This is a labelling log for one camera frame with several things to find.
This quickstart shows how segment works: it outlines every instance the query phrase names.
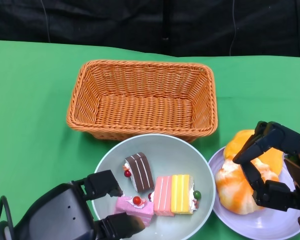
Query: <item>lavender plate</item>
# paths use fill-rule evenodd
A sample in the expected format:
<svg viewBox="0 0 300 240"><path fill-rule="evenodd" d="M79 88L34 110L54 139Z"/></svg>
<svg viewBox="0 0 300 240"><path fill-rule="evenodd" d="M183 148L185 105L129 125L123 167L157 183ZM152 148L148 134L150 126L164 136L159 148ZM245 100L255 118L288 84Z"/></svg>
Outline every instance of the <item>lavender plate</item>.
<svg viewBox="0 0 300 240"><path fill-rule="evenodd" d="M210 159L209 166L213 176L224 164L224 147ZM295 189L293 180L284 165L279 180L291 190ZM230 212L220 203L218 194L215 196L213 211L219 219L238 234L254 240L286 240L300 233L298 217L300 211L289 208L287 212L263 209L247 215Z"/></svg>

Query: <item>basket rim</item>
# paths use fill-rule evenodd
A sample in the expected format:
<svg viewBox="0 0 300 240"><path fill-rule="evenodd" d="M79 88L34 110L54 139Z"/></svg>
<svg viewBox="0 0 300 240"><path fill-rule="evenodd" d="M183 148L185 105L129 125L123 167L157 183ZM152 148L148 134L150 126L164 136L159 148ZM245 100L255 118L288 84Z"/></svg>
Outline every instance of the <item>basket rim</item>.
<svg viewBox="0 0 300 240"><path fill-rule="evenodd" d="M132 63L135 65L148 65L152 64L155 66L169 65L173 67L195 67L200 69L205 69L208 71L208 81L211 83L209 86L209 91L211 97L209 98L211 102L209 106L209 112L211 112L211 118L209 119L210 125L205 128L184 128L184 127L164 127L164 126L142 126L142 125L109 125L109 124L96 124L96 123L85 123L77 121L75 118L75 110L79 91L84 81L84 76L88 71L89 65L94 64L108 64L108 63L118 63L119 65L124 65L127 63ZM80 132L101 132L101 133L113 133L113 134L167 134L167 135L177 135L183 137L202 137L206 134L212 134L216 131L218 127L218 115L217 115L217 96L216 96L216 85L214 81L214 73L210 67L202 63L192 63L192 62L167 62L167 61L136 61L136 60L107 60L98 59L86 62L80 68L77 81L75 83L69 107L66 115L66 123L68 126L74 130Z"/></svg>

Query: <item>orange bread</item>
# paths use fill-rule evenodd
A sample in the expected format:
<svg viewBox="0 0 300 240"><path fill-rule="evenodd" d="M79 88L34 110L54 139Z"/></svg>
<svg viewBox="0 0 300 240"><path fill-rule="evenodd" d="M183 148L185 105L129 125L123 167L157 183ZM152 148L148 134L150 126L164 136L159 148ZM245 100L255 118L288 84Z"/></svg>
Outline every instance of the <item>orange bread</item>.
<svg viewBox="0 0 300 240"><path fill-rule="evenodd" d="M221 204L236 214L249 214L262 209L257 206L252 194L253 189L246 180L240 165L232 160L235 155L225 159L222 169L215 175L215 183ZM279 181L278 175L267 164L256 158L251 161L261 173L263 181Z"/></svg>
<svg viewBox="0 0 300 240"><path fill-rule="evenodd" d="M236 155L244 146L246 141L250 138L251 135L255 133L254 130L242 130L239 131L234 138L226 145L223 155L227 159L232 155ZM275 148L270 148L267 152L259 156L259 159L262 163L269 165L270 169L279 175L283 168L283 152Z"/></svg>

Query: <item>green candy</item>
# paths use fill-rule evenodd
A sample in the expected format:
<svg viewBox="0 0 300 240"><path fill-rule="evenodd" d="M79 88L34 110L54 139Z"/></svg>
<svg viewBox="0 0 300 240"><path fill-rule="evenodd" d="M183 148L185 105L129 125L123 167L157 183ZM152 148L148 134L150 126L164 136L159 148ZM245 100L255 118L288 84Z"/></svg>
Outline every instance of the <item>green candy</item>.
<svg viewBox="0 0 300 240"><path fill-rule="evenodd" d="M193 196L194 196L195 199L200 200L201 199L201 192L194 191Z"/></svg>

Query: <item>yellow cake slice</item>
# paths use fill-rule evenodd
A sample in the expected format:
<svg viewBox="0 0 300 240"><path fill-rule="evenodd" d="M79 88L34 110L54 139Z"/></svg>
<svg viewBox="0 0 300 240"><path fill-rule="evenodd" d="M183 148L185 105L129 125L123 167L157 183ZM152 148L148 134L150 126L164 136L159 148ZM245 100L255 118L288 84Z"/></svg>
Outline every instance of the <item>yellow cake slice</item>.
<svg viewBox="0 0 300 240"><path fill-rule="evenodd" d="M171 212L194 213L194 178L190 175L173 175L171 184Z"/></svg>

